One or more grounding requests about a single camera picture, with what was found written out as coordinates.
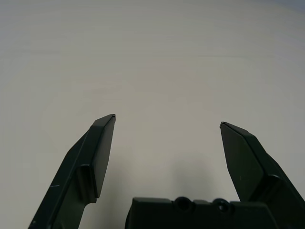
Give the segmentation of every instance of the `screw hole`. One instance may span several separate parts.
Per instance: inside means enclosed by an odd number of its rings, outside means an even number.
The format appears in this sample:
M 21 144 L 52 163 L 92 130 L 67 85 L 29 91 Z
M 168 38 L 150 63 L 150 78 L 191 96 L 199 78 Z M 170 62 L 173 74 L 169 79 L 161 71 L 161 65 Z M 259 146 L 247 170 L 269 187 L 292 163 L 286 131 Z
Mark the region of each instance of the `screw hole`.
M 188 211 L 189 209 L 191 209 L 192 207 L 192 202 L 185 197 L 179 197 L 175 200 L 175 203 L 177 205 L 177 207 L 181 210 L 181 211 Z

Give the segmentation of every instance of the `white wall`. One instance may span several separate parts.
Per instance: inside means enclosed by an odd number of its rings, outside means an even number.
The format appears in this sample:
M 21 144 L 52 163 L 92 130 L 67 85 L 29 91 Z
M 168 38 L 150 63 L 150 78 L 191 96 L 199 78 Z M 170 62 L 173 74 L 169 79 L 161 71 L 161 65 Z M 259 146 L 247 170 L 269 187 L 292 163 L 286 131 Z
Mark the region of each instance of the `white wall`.
M 221 121 L 255 134 L 305 197 L 305 15 L 271 0 L 0 3 L 0 222 L 27 228 L 66 152 L 117 114 L 80 228 L 132 197 L 237 200 Z

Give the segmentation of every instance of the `white background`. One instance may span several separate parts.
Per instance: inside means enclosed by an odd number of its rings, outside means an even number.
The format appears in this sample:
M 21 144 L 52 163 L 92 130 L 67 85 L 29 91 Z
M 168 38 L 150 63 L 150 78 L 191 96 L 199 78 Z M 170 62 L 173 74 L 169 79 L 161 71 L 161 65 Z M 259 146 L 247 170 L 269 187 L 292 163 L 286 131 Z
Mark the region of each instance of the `white background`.
M 122 229 L 134 196 L 238 200 L 221 121 L 305 197 L 305 7 L 286 2 L 2 0 L 1 228 L 28 227 L 69 148 L 112 113 L 81 229 Z

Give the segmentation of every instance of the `black plastic part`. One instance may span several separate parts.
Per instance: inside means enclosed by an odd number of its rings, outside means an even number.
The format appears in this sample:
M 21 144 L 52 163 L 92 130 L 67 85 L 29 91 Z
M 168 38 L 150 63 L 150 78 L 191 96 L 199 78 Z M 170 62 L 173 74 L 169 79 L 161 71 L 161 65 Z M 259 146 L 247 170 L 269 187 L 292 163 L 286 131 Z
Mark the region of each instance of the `black plastic part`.
M 85 206 L 100 196 L 114 123 L 114 114 L 96 120 L 68 151 L 30 229 L 78 228 Z
M 240 201 L 265 203 L 279 228 L 305 228 L 305 202 L 257 138 L 229 123 L 220 125 L 228 171 Z
M 264 203 L 134 198 L 125 229 L 277 229 Z

